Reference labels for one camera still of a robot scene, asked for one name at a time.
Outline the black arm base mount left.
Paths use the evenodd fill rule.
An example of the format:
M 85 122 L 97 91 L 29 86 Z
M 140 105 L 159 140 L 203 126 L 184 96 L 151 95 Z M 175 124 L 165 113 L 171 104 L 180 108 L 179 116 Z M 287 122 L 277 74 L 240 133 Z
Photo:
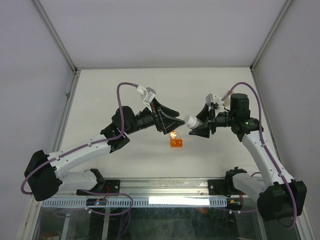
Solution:
M 104 179 L 104 182 L 97 183 L 89 192 L 106 195 L 107 193 L 117 194 L 120 192 L 121 181 L 119 179 Z

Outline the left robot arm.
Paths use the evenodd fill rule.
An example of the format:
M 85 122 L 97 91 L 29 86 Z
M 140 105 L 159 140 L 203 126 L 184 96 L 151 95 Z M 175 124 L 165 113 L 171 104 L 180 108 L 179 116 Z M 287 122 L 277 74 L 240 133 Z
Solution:
M 154 126 L 163 134 L 169 134 L 184 125 L 179 112 L 153 99 L 148 107 L 135 114 L 129 106 L 119 107 L 111 123 L 89 140 L 67 150 L 33 153 L 26 170 L 22 186 L 28 184 L 29 194 L 41 202 L 57 193 L 100 194 L 105 188 L 105 178 L 98 169 L 84 172 L 72 169 L 88 160 L 109 155 L 130 142 L 129 135 Z

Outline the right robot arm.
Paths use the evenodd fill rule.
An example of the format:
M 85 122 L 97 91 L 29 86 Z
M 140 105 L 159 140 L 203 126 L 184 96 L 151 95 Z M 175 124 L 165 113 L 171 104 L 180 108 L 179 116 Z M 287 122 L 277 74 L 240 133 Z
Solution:
M 229 127 L 252 156 L 262 179 L 250 176 L 235 167 L 225 173 L 223 182 L 214 187 L 220 195 L 230 197 L 242 192 L 256 201 L 257 210 L 265 221 L 300 216 L 307 195 L 303 181 L 297 181 L 284 168 L 264 139 L 261 122 L 251 117 L 250 101 L 246 94 L 234 93 L 225 99 L 206 96 L 206 103 L 196 116 L 187 115 L 185 123 L 191 136 L 209 138 L 217 128 Z

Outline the white cap pill bottle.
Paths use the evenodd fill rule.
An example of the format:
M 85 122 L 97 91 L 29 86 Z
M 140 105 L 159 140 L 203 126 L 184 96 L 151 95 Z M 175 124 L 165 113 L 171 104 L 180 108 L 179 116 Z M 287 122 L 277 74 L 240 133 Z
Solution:
M 196 129 L 197 127 L 203 124 L 203 122 L 200 119 L 192 115 L 186 115 L 184 118 L 184 122 L 186 126 L 191 130 Z

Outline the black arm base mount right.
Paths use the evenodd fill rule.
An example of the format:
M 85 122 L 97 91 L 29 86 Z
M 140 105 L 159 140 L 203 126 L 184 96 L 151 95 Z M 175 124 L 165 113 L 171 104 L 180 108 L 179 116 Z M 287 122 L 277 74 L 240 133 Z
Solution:
M 243 191 L 235 188 L 233 179 L 209 179 L 207 181 L 208 194 L 210 196 L 225 196 L 230 198 L 233 195 L 240 195 L 241 193 L 246 196 Z

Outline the orange pill organizer box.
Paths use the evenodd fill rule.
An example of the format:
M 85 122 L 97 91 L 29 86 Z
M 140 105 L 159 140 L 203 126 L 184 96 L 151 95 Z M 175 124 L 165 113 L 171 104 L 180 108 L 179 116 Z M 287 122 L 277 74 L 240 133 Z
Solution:
M 170 132 L 170 147 L 171 148 L 182 148 L 183 140 L 179 138 L 177 131 Z

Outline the clear bottle orange pills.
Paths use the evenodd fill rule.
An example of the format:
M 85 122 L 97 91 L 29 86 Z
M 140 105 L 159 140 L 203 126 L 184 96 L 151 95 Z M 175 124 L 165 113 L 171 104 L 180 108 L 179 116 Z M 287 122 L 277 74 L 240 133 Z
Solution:
M 224 103 L 224 106 L 225 107 L 229 107 L 230 106 L 230 103 L 231 103 L 231 95 L 234 94 L 233 91 L 227 91 L 226 92 L 226 95 L 221 99 Z

